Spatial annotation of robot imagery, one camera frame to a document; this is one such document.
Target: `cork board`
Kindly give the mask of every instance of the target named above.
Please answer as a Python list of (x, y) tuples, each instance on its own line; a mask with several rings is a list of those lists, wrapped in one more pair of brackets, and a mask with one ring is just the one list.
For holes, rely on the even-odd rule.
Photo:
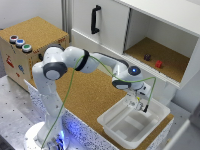
[[(72, 69), (69, 68), (68, 73), (56, 81), (57, 92), (62, 100), (64, 100), (67, 93), (71, 74)], [(29, 82), (35, 86), (33, 80), (30, 80)], [(102, 126), (97, 122), (97, 118), (101, 114), (103, 114), (125, 95), (126, 92), (118, 90), (112, 86), (110, 76), (98, 69), (90, 74), (75, 72), (73, 84), (69, 97), (65, 103), (65, 107), (101, 134), (104, 138), (117, 146), (120, 150), (125, 150), (110, 139), (104, 133)], [(148, 136), (148, 138), (146, 138), (135, 150), (146, 149), (172, 119), (173, 115), (168, 115)]]
[[(190, 60), (190, 58), (177, 53), (176, 51), (173, 51), (172, 49), (169, 49), (149, 38), (144, 38), (142, 41), (126, 50), (125, 53), (178, 82), (181, 82), (183, 74)], [(145, 54), (151, 55), (150, 61), (144, 60)], [(157, 60), (163, 62), (161, 68), (155, 67)]]
[(4, 30), (0, 30), (0, 37), (9, 43), (9, 38), (17, 35), (32, 46), (33, 51), (40, 49), (68, 34), (40, 17), (21, 22)]

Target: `black handle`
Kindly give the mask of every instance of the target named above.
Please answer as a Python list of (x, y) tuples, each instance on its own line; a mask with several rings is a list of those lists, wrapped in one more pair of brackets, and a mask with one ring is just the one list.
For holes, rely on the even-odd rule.
[(96, 28), (96, 12), (101, 10), (101, 7), (96, 5), (96, 8), (92, 9), (92, 21), (91, 21), (91, 31), (92, 34), (98, 33), (100, 30)]

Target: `cable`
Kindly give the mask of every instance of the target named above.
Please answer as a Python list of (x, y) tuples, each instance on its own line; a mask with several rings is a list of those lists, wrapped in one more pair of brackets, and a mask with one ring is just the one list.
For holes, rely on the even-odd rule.
[[(46, 142), (46, 140), (47, 140), (49, 134), (51, 133), (53, 127), (55, 126), (56, 122), (58, 121), (58, 118), (59, 118), (59, 116), (60, 116), (60, 114), (61, 114), (61, 111), (62, 111), (62, 109), (63, 109), (63, 107), (64, 107), (64, 104), (65, 104), (65, 102), (66, 102), (66, 100), (67, 100), (67, 97), (68, 97), (69, 92), (70, 92), (70, 89), (71, 89), (71, 85), (72, 85), (72, 81), (73, 81), (73, 78), (74, 78), (75, 69), (76, 69), (76, 67), (77, 67), (77, 65), (78, 65), (78, 63), (79, 63), (79, 61), (80, 61), (83, 57), (84, 57), (84, 56), (81, 56), (81, 57), (76, 61), (76, 65), (75, 65), (74, 68), (73, 68), (73, 72), (72, 72), (72, 76), (71, 76), (71, 81), (70, 81), (70, 84), (69, 84), (69, 88), (68, 88), (67, 94), (66, 94), (65, 99), (64, 99), (64, 101), (63, 101), (63, 104), (62, 104), (62, 106), (61, 106), (61, 108), (60, 108), (60, 111), (59, 111), (59, 113), (58, 113), (58, 116), (56, 117), (55, 122), (53, 123), (51, 129), (49, 130), (49, 132), (48, 132), (48, 134), (47, 134), (47, 136), (46, 136), (46, 138), (45, 138), (45, 140), (44, 140), (44, 142), (43, 142), (43, 144), (42, 144), (41, 150), (42, 150), (42, 148), (44, 147), (44, 144), (45, 144), (45, 142)], [(150, 77), (150, 78), (146, 78), (146, 79), (138, 80), (138, 81), (125, 81), (125, 80), (119, 79), (119, 78), (116, 77), (114, 74), (112, 74), (112, 73), (109, 71), (109, 69), (108, 69), (100, 60), (98, 60), (97, 58), (95, 58), (95, 57), (93, 57), (93, 56), (90, 56), (90, 57), (92, 57), (94, 60), (96, 60), (97, 62), (99, 62), (99, 63), (110, 73), (110, 75), (112, 75), (113, 77), (117, 78), (117, 79), (120, 80), (120, 81), (129, 82), (129, 83), (136, 83), (136, 82), (146, 81), (146, 80), (149, 80), (149, 79), (154, 79), (153, 86), (152, 86), (152, 89), (151, 89), (151, 94), (150, 94), (150, 96), (149, 96), (148, 103), (147, 103), (147, 105), (146, 105), (146, 107), (145, 107), (145, 109), (144, 109), (144, 112), (147, 111), (148, 106), (149, 106), (149, 103), (150, 103), (150, 100), (151, 100), (152, 92), (153, 92), (153, 89), (154, 89), (154, 86), (155, 86), (155, 83), (156, 83), (156, 78), (155, 78), (155, 77)]]

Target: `brown box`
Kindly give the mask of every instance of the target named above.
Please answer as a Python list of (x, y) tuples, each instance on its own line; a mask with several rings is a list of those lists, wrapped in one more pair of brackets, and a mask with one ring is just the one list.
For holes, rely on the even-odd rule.
[[(17, 35), (32, 46), (31, 53), (23, 53), (22, 49), (10, 44), (9, 38)], [(49, 44), (56, 43), (66, 48), (69, 46), (69, 36), (66, 32), (41, 19), (35, 17), (12, 27), (0, 31), (0, 50), (7, 75), (21, 85), (27, 86), (24, 79), (33, 78), (32, 66), (39, 62), (39, 54), (44, 55)]]

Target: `cabinet door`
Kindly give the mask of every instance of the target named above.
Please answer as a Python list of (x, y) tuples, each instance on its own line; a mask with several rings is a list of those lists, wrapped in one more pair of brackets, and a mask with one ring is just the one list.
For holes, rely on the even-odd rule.
[[(96, 28), (100, 31), (91, 33), (92, 10), (96, 5)], [(113, 0), (74, 0), (73, 29), (122, 54), (128, 24), (129, 8)]]

